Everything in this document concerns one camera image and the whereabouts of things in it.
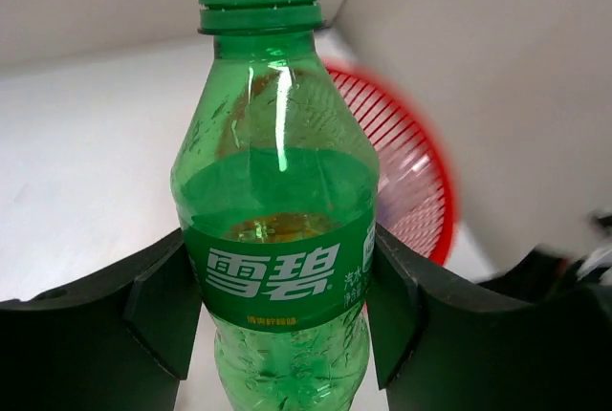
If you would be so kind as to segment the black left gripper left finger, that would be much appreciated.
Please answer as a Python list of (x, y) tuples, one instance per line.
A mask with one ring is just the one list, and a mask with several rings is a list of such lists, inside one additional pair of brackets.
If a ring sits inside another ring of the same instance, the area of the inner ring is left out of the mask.
[(172, 410), (201, 299), (180, 230), (106, 268), (1, 304), (4, 410)]

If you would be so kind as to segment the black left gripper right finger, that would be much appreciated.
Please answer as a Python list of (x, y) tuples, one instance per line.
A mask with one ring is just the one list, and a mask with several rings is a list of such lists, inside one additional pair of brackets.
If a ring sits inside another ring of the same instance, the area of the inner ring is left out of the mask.
[(376, 232), (367, 295), (376, 377), (392, 410), (607, 410), (611, 290), (531, 304)]

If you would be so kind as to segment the green Sprite bottle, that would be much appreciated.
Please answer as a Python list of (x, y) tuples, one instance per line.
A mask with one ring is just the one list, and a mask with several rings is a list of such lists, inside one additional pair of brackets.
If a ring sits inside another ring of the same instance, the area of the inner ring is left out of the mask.
[(379, 160), (315, 47), (319, 0), (199, 0), (214, 42), (171, 191), (235, 410), (347, 410)]

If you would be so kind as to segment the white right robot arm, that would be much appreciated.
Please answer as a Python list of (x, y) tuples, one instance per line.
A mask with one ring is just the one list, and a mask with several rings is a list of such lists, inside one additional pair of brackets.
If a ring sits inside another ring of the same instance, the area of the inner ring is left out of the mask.
[(610, 286), (611, 212), (592, 213), (589, 224), (603, 242), (588, 254), (573, 257), (537, 246), (513, 268), (479, 286), (530, 304), (552, 299), (580, 285)]

